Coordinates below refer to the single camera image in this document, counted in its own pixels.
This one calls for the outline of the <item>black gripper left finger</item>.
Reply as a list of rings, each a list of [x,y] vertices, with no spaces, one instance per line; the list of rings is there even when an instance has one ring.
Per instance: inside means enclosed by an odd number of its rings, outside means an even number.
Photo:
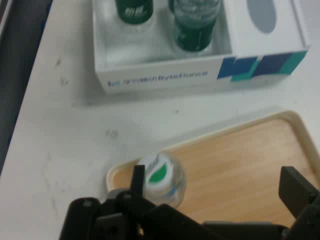
[[[143,196],[145,166],[133,168],[130,188],[109,192],[105,202],[78,198],[68,207],[60,240],[138,240],[144,214],[156,205]]]

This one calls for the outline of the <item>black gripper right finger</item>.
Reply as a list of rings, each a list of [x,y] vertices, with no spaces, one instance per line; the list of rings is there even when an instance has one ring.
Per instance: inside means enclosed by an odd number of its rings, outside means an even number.
[[[283,166],[280,171],[278,195],[295,218],[284,239],[318,240],[320,191],[293,166]]]

